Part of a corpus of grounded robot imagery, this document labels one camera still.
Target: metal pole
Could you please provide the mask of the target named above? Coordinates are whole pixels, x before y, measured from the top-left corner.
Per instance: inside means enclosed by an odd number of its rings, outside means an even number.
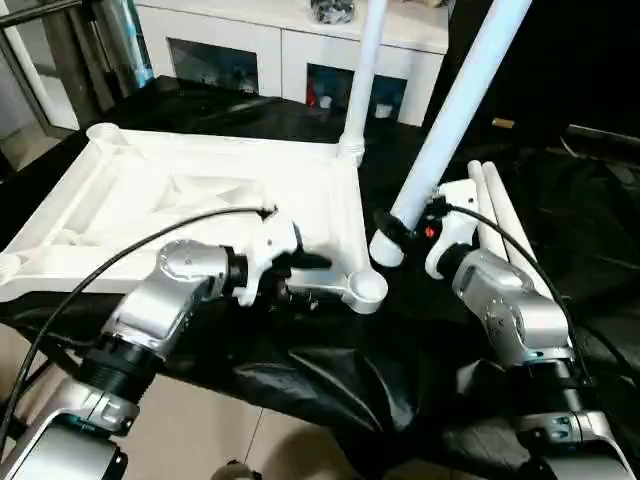
[[[54,3],[47,3],[46,5],[25,8],[24,10],[0,17],[0,29],[15,27],[21,23],[26,23],[31,20],[44,17],[45,15],[59,12],[60,10],[78,7],[83,3],[85,3],[83,0],[59,0]]]

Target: black cable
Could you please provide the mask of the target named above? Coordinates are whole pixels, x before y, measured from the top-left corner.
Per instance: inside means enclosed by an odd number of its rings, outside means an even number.
[[[175,224],[173,224],[173,225],[171,225],[169,227],[166,227],[166,228],[160,230],[159,232],[156,232],[156,233],[154,233],[152,235],[149,235],[146,238],[143,238],[142,240],[134,243],[133,245],[125,248],[124,250],[120,251],[119,253],[117,253],[116,255],[111,257],[109,260],[107,260],[102,265],[100,265],[98,268],[96,268],[93,271],[93,273],[91,273],[84,280],[82,280],[76,286],[76,288],[74,288],[71,291],[71,293],[69,293],[69,295],[67,295],[64,298],[64,300],[62,300],[60,305],[58,305],[58,308],[56,308],[54,310],[54,312],[51,314],[51,316],[42,325],[42,328],[38,332],[38,335],[36,336],[36,338],[33,340],[33,343],[31,344],[31,347],[29,348],[29,350],[28,350],[28,352],[27,352],[27,354],[26,354],[26,356],[25,356],[25,358],[24,358],[24,360],[22,362],[22,366],[20,367],[20,371],[18,373],[18,377],[16,378],[16,381],[15,381],[15,383],[13,385],[12,390],[11,390],[11,395],[9,396],[9,400],[8,400],[8,403],[7,403],[7,409],[4,412],[4,416],[2,417],[2,423],[0,424],[0,458],[2,458],[2,454],[4,453],[4,447],[5,447],[6,442],[7,442],[7,435],[8,435],[8,432],[9,432],[9,426],[11,424],[11,419],[13,418],[13,415],[15,413],[16,405],[18,404],[18,400],[20,399],[20,391],[22,389],[23,384],[26,381],[27,375],[29,374],[29,370],[31,369],[31,365],[33,364],[33,361],[34,361],[34,359],[36,357],[36,354],[38,353],[38,346],[40,345],[42,340],[46,337],[47,332],[49,331],[49,329],[53,325],[53,322],[60,316],[60,314],[64,311],[64,309],[67,308],[67,306],[91,282],[93,282],[96,278],[98,278],[100,275],[102,275],[113,264],[115,264],[116,262],[118,262],[122,258],[126,257],[127,255],[133,253],[134,251],[138,250],[139,248],[144,247],[148,243],[150,243],[150,242],[152,242],[152,241],[154,241],[154,240],[166,235],[167,233],[173,232],[174,230],[182,228],[182,227],[184,227],[186,225],[190,225],[192,223],[196,223],[196,222],[199,222],[201,220],[205,220],[207,218],[216,217],[218,215],[227,215],[227,214],[231,214],[231,213],[257,213],[257,214],[259,214],[261,216],[266,216],[271,212],[268,212],[268,211],[266,211],[264,209],[259,209],[259,208],[225,208],[225,209],[220,209],[220,210],[216,210],[216,211],[212,211],[212,212],[202,213],[200,215],[196,215],[194,217],[182,220],[182,221],[180,221],[178,223],[175,223]]]
[[[25,339],[31,343],[35,338],[34,333],[18,331]],[[61,347],[57,342],[52,341],[50,338],[45,338],[38,345],[38,350],[45,357],[51,360],[58,368],[70,377],[75,377],[80,371],[80,365]]]
[[[24,382],[24,384],[22,385],[22,390],[20,391],[20,395],[24,395],[25,393],[27,393],[29,390],[31,390],[31,387],[33,387],[35,385],[35,383],[40,380],[40,378],[42,377],[42,375],[44,375],[46,373],[47,370],[49,370],[49,368],[53,365],[53,360],[50,359],[46,359],[44,361],[44,363],[42,365],[40,365],[35,372],[33,372],[31,375],[29,375],[29,378],[27,378]]]
[[[527,262],[531,265],[531,267],[536,271],[536,273],[540,276],[540,278],[542,278],[544,283],[547,285],[547,287],[549,288],[549,291],[551,292],[551,296],[553,297],[553,300],[558,304],[558,306],[560,307],[560,310],[562,310],[562,313],[566,317],[567,325],[569,326],[569,338],[573,343],[573,349],[576,352],[576,357],[578,358],[578,363],[580,364],[582,375],[585,377],[584,378],[585,381],[590,381],[587,364],[582,355],[582,351],[578,346],[578,341],[576,338],[576,330],[573,324],[573,320],[571,319],[571,314],[569,313],[569,309],[567,308],[567,305],[564,303],[564,300],[562,299],[562,294],[555,287],[555,285],[553,284],[549,276],[542,269],[542,267],[536,261],[536,259],[533,258],[533,256],[529,252],[527,252],[527,250],[522,245],[520,245],[520,243],[518,243],[518,241],[515,238],[513,238],[509,234],[509,232],[507,232],[500,225],[498,225],[495,222],[492,222],[485,216],[477,212],[474,212],[473,210],[469,210],[468,208],[458,207],[456,205],[451,205],[451,204],[447,204],[446,209],[449,211],[463,213],[465,215],[475,218],[479,222],[484,223],[488,227],[491,227],[493,230],[498,232],[502,236],[502,238],[504,238],[507,242],[509,242],[513,246],[513,248],[515,248],[518,251],[518,253],[520,253],[520,255],[522,255],[527,260]]]
[[[582,328],[586,330],[593,338],[598,340],[608,351],[613,355],[613,358],[616,360],[618,365],[622,367],[623,370],[626,371],[626,374],[629,376],[631,381],[636,387],[636,390],[640,388],[640,376],[636,373],[635,369],[629,363],[629,360],[625,358],[620,350],[616,348],[611,340],[609,340],[604,333],[599,331],[598,329],[592,327],[591,325],[582,325]]]
[[[27,393],[52,365],[53,361],[47,358],[47,360],[45,360],[45,362],[40,365],[35,372],[29,375],[29,378],[27,378],[27,380],[24,382],[24,385],[22,386],[20,397]],[[2,404],[0,404],[0,412],[4,413],[5,408],[6,402],[2,402]],[[9,428],[9,436],[14,440],[17,440],[24,434],[26,430],[27,426],[22,422],[22,420],[20,420],[15,415],[12,415],[11,426]]]
[[[15,321],[12,318],[0,318],[0,323],[7,327],[13,328],[24,336],[25,332],[37,334],[40,331],[40,327],[30,324],[28,322]],[[55,340],[67,348],[91,348],[95,345],[96,339],[91,340],[76,340],[68,335],[61,335],[56,332],[47,332],[47,338]]]

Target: white pole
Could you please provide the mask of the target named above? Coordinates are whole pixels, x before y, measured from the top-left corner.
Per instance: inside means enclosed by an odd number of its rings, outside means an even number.
[[[479,161],[474,160],[472,162],[469,162],[469,164],[467,165],[467,170],[469,172],[469,178],[471,178],[476,183],[480,215],[488,218],[493,223],[498,223],[498,221],[496,220],[496,214],[493,210],[493,205],[491,203],[491,196],[489,195],[487,182],[484,178],[484,173],[482,172],[482,164]],[[507,257],[507,251],[504,249],[502,237],[498,232],[488,227],[484,223],[480,223],[478,225],[478,236],[480,237],[480,246],[482,248],[486,248],[491,253],[497,255],[503,260],[506,260],[507,262],[509,261],[509,257]]]
[[[378,50],[382,42],[387,1],[369,0],[368,2],[367,18],[362,32],[360,61],[353,75],[347,121],[338,145],[338,157],[355,158],[358,166],[362,163],[364,155],[364,125],[367,121]]]
[[[529,243],[529,239],[527,238],[527,234],[525,233],[524,228],[522,228],[522,223],[520,223],[520,218],[516,213],[516,209],[513,208],[513,203],[511,203],[511,198],[509,198],[507,189],[504,188],[498,169],[492,162],[487,162],[482,166],[482,171],[484,173],[484,178],[487,181],[487,188],[489,189],[493,209],[496,212],[496,217],[498,218],[498,225],[504,228],[508,234],[522,245],[529,255],[536,258],[533,253],[533,249],[531,248],[531,244]],[[540,275],[538,275],[529,262],[527,262],[527,259],[524,258],[509,242],[505,241],[505,245],[507,247],[507,253],[509,254],[509,261],[531,277],[538,293],[545,297],[552,298],[549,287],[547,287]]]
[[[494,0],[418,158],[391,209],[413,230],[451,161],[471,119],[515,37],[532,0]],[[391,240],[376,232],[371,256],[395,267],[404,257]]]

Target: table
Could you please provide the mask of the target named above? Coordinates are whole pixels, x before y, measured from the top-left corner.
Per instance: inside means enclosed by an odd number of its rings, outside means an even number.
[[[159,78],[101,121],[141,130],[337,142],[344,119],[281,99]],[[389,208],[424,136],[388,121],[367,126],[360,183],[368,235],[373,212]],[[465,176],[472,158],[496,162],[534,250],[576,319],[604,332],[639,372],[640,169],[488,140],[487,132],[472,129],[447,179]],[[72,135],[0,185],[0,204],[13,207],[3,211],[1,247],[86,142],[83,132]],[[456,394],[457,369],[491,352],[478,322],[422,265],[381,270],[389,296],[373,316],[356,316],[341,305],[313,314],[209,305],[197,313],[164,373],[330,427],[370,478],[413,455],[508,478],[527,452],[499,418],[507,398],[501,376],[480,363],[478,379],[491,387]],[[28,336],[59,301],[55,293],[26,295],[0,306],[0,320],[20,325]],[[55,328],[68,340],[50,348],[75,344],[82,352],[118,301],[117,295],[85,294]],[[620,379],[615,360],[597,340],[582,329],[578,334],[608,409],[626,433],[640,432],[637,392]]]

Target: plastic part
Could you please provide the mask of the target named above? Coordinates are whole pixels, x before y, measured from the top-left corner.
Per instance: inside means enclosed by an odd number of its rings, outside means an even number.
[[[474,212],[478,211],[476,184],[473,180],[445,183],[438,190],[438,194],[444,196],[447,203],[451,205],[468,208]],[[442,219],[440,237],[431,247],[424,264],[425,271],[431,278],[442,280],[443,276],[438,272],[438,263],[442,255],[452,245],[458,243],[471,245],[477,225],[478,221],[475,218],[458,212],[449,212]]]
[[[251,239],[247,255],[247,284],[237,287],[233,296],[243,307],[253,305],[258,295],[262,274],[271,268],[273,260],[284,253],[293,253],[298,245],[293,222],[286,215],[276,212],[265,219],[263,228]]]
[[[333,99],[327,95],[320,97],[320,108],[331,108]]]
[[[87,136],[89,144],[3,252],[0,302],[29,291],[70,291],[115,251],[229,206],[277,205],[295,222],[305,249],[331,258],[347,275],[371,270],[357,169],[336,158],[335,144],[138,132],[113,124],[94,125]],[[199,222],[118,262],[89,291],[130,292],[172,240],[243,253],[262,228],[255,214]],[[8,260],[9,254],[16,257]]]
[[[347,278],[347,288],[352,296],[343,299],[344,302],[365,315],[378,310],[389,291],[387,281],[374,270],[352,273]]]
[[[478,212],[485,218],[488,218],[494,223],[498,223],[496,214],[493,211],[493,204],[491,203],[491,196],[487,188],[487,182],[482,172],[482,164],[473,160],[467,165],[467,171],[469,172],[469,178],[476,183],[476,190],[478,194]],[[484,223],[478,225],[478,235],[480,237],[480,246],[486,248],[494,255],[502,258],[505,261],[509,261],[507,257],[507,251],[504,249],[504,242],[498,232]]]
[[[376,118],[389,118],[393,113],[393,105],[379,103],[376,105]]]
[[[520,223],[518,214],[516,213],[515,208],[513,208],[509,194],[504,188],[504,184],[502,183],[502,179],[500,178],[500,174],[498,173],[496,166],[492,162],[487,162],[482,166],[482,170],[487,181],[491,203],[496,213],[496,217],[498,218],[498,224],[511,234],[511,236],[513,236],[513,238],[515,238],[518,243],[533,256],[533,258],[536,258],[533,253],[533,249],[531,248],[531,244],[529,243],[529,239],[527,238],[527,234],[522,228],[522,223]],[[520,253],[511,246],[511,244],[509,244],[509,242],[506,243],[506,248],[507,253],[509,254],[509,261],[531,277],[536,290],[541,295],[551,298],[549,288],[542,278],[540,278],[540,275],[538,275],[533,267],[529,265],[529,262],[527,262],[527,260],[520,255]]]
[[[358,166],[362,163],[364,155],[364,125],[369,111],[387,2],[388,0],[369,1],[360,43],[360,60],[353,75],[347,120],[338,146],[338,157],[353,159]]]
[[[349,23],[355,14],[354,0],[311,0],[313,16],[320,23]]]
[[[480,102],[495,76],[532,0],[494,0],[436,118],[411,172],[402,186],[391,214],[413,230],[449,165]],[[371,256],[380,264],[400,253],[376,232]]]

